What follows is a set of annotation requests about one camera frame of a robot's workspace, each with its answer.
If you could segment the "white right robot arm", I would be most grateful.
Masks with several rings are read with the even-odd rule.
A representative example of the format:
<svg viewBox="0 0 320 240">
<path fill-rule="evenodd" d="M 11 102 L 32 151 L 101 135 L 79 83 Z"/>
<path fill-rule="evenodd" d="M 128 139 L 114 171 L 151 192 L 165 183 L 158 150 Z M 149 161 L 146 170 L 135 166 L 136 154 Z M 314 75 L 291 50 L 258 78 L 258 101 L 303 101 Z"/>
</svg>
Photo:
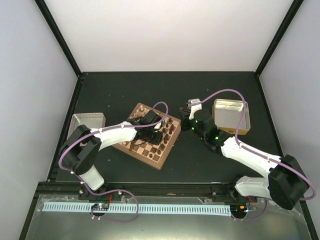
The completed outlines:
<svg viewBox="0 0 320 240">
<path fill-rule="evenodd" d="M 292 210 L 310 188 L 298 161 L 291 155 L 280 157 L 258 150 L 219 129 L 208 110 L 179 110 L 182 131 L 191 130 L 213 153 L 237 161 L 254 170 L 260 177 L 241 176 L 228 187 L 228 198 L 234 202 L 255 196 L 273 200 L 286 210 Z"/>
</svg>

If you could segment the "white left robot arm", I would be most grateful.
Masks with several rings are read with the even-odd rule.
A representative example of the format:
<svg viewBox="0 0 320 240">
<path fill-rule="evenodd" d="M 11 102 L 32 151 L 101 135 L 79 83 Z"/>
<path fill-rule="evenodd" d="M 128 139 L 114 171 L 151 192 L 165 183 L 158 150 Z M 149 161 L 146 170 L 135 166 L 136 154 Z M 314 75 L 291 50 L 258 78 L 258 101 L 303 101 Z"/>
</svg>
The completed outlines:
<svg viewBox="0 0 320 240">
<path fill-rule="evenodd" d="M 162 139 L 160 128 L 164 120 L 164 117 L 149 110 L 144 116 L 104 128 L 79 125 L 60 149 L 59 167 L 76 175 L 89 188 L 89 193 L 101 200 L 107 195 L 108 188 L 95 167 L 99 151 L 136 140 L 157 145 Z"/>
</svg>

